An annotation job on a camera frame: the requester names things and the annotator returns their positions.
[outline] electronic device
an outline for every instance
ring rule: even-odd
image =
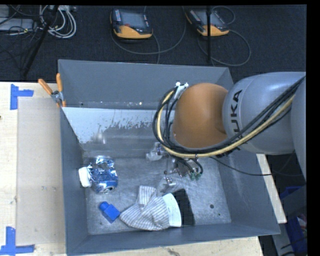
[[[147,15],[143,11],[114,8],[110,22],[114,34],[124,42],[141,42],[153,34]]]
[[[187,9],[185,12],[186,19],[192,27],[202,36],[208,36],[207,12],[202,9]],[[210,14],[210,36],[222,36],[229,33],[228,24],[212,10]]]

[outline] bin floor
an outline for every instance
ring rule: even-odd
[[[218,165],[213,159],[199,159],[203,166],[203,175],[197,181],[190,180],[189,176],[180,177],[177,173],[168,175],[176,183],[171,187],[166,186],[164,175],[168,163],[171,163],[168,158],[150,162],[142,157],[126,157],[114,158],[114,162],[118,186],[113,192],[96,194],[93,189],[85,188],[90,235],[137,230],[127,226],[119,218],[109,223],[99,210],[99,204],[106,201],[122,212],[136,202],[140,185],[156,188],[158,196],[185,189],[194,214],[195,225],[231,222]]]

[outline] gray bin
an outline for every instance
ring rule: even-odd
[[[231,89],[228,68],[60,59],[58,72],[67,103],[60,110],[67,255],[280,233],[264,178],[239,173],[213,159],[200,159],[204,168],[200,180],[179,180],[178,186],[185,187],[189,196],[193,226],[139,230],[119,218],[110,224],[98,209],[100,202],[107,201],[123,211],[135,203],[139,185],[161,188],[167,159],[147,162],[145,158],[156,142],[150,124],[153,111],[178,81]],[[122,126],[111,118],[119,112],[127,117],[119,119]],[[115,160],[119,180],[112,193],[95,194],[81,186],[78,169],[95,155]],[[257,156],[251,152],[235,150],[219,160],[242,171],[261,173]]]

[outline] blue plastic cap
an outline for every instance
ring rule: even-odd
[[[99,205],[99,208],[101,211],[104,211],[105,209],[107,209],[109,207],[109,204],[107,202],[102,202]]]

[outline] black floor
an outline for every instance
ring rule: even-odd
[[[17,13],[17,17],[31,18],[39,24],[38,5],[20,7],[27,16]],[[76,20],[75,35],[56,38],[47,33],[39,45],[43,30],[20,35],[13,35],[13,29],[11,34],[0,31],[0,81],[36,82],[43,78],[55,83],[59,59],[229,67],[234,83],[262,73],[306,71],[306,4],[219,7],[216,11],[230,23],[230,32],[213,37],[209,48],[208,41],[192,29],[185,17],[188,8],[205,10],[206,5],[147,6],[145,11],[153,27],[153,37],[130,44],[117,40],[111,30],[110,14],[114,7],[126,6],[75,5],[76,11],[72,12]],[[288,187],[306,183],[295,155],[268,155],[267,159],[279,194]],[[260,241],[264,256],[277,255],[270,236],[261,237]]]

